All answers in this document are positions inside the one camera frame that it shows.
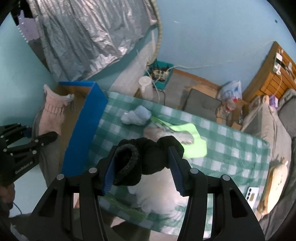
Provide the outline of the person's left hand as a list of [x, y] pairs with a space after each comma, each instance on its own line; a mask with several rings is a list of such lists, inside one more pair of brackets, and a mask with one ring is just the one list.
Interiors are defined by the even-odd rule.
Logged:
[[1, 211], [9, 212], [12, 209], [15, 193], [14, 183], [7, 187], [1, 185]]

